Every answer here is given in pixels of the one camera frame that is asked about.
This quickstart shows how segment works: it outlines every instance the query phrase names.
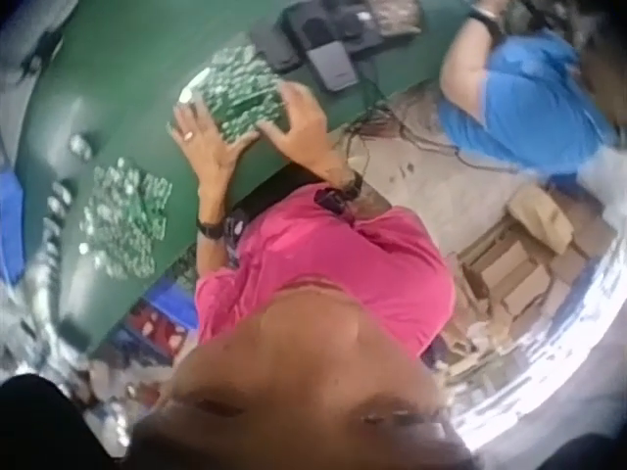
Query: pink shirt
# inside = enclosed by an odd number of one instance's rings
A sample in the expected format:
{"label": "pink shirt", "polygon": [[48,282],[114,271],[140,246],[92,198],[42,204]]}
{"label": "pink shirt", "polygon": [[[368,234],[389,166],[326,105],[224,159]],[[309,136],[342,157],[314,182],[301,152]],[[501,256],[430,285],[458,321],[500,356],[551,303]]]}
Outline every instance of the pink shirt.
{"label": "pink shirt", "polygon": [[335,216],[309,185],[258,216],[238,246],[240,265],[198,282],[200,341],[228,330],[299,277],[328,279],[357,299],[411,355],[453,313],[453,278],[420,219],[392,208],[371,220]]}

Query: black electronic device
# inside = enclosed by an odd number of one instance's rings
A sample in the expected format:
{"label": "black electronic device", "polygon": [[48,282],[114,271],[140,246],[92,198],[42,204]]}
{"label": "black electronic device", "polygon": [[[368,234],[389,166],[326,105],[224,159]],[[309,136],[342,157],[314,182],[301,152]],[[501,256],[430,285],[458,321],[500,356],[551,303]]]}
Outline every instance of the black electronic device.
{"label": "black electronic device", "polygon": [[350,55],[383,44],[383,37],[370,11],[370,7],[359,0],[319,0],[335,25]]}
{"label": "black electronic device", "polygon": [[301,2],[287,7],[283,11],[282,25],[327,90],[340,91],[358,82],[335,24],[320,2]]}
{"label": "black electronic device", "polygon": [[257,52],[276,73],[293,71],[303,63],[278,25],[258,22],[248,34]]}

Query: green circuit board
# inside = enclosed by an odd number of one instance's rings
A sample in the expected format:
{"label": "green circuit board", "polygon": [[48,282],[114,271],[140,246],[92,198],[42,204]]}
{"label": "green circuit board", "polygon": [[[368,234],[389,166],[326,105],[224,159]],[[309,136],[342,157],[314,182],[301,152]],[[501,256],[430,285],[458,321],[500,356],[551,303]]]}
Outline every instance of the green circuit board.
{"label": "green circuit board", "polygon": [[156,241],[166,236],[166,203],[172,185],[118,159],[94,168],[94,185],[80,223],[85,241],[78,246],[97,269],[116,279],[155,273]]}
{"label": "green circuit board", "polygon": [[218,51],[204,72],[189,91],[202,95],[227,142],[254,130],[260,120],[280,118],[278,75],[256,55],[252,44]]}

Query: tattoo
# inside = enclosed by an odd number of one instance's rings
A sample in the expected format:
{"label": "tattoo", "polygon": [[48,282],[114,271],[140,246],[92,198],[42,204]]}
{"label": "tattoo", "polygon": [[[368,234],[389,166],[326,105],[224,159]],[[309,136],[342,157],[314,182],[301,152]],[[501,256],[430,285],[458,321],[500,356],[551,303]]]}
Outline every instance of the tattoo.
{"label": "tattoo", "polygon": [[349,203],[349,208],[357,220],[368,220],[382,215],[391,209],[392,205],[364,181],[362,193]]}

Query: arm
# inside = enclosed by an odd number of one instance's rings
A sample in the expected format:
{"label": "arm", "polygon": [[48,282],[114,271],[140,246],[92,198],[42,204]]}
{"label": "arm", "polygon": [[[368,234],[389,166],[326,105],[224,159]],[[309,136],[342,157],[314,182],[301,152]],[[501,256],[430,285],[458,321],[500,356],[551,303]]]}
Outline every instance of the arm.
{"label": "arm", "polygon": [[[477,8],[497,18],[507,3],[508,0],[481,0]],[[481,124],[481,96],[491,47],[492,36],[486,26],[475,19],[467,20],[449,48],[440,74],[444,96]]]}
{"label": "arm", "polygon": [[[331,186],[345,188],[355,177],[346,159],[333,149],[326,128],[326,116],[309,88],[293,82],[279,87],[290,121],[290,130],[282,132],[270,122],[259,128],[274,146],[295,164],[305,167]],[[366,182],[360,196],[350,203],[357,220],[382,215],[392,206]]]}
{"label": "arm", "polygon": [[[193,105],[175,107],[174,116],[176,128],[170,128],[169,132],[198,177],[198,220],[203,224],[222,224],[226,189],[237,160],[259,134],[251,132],[227,144],[207,106],[198,97]],[[212,240],[198,235],[196,268],[201,278],[226,266],[227,259],[222,238]]]}
{"label": "arm", "polygon": [[[221,223],[224,219],[224,194],[214,195],[213,191],[203,191],[199,189],[198,220],[201,223]],[[202,233],[198,234],[196,243],[196,269],[199,277],[217,271],[226,266],[228,255],[224,239],[211,240]]]}

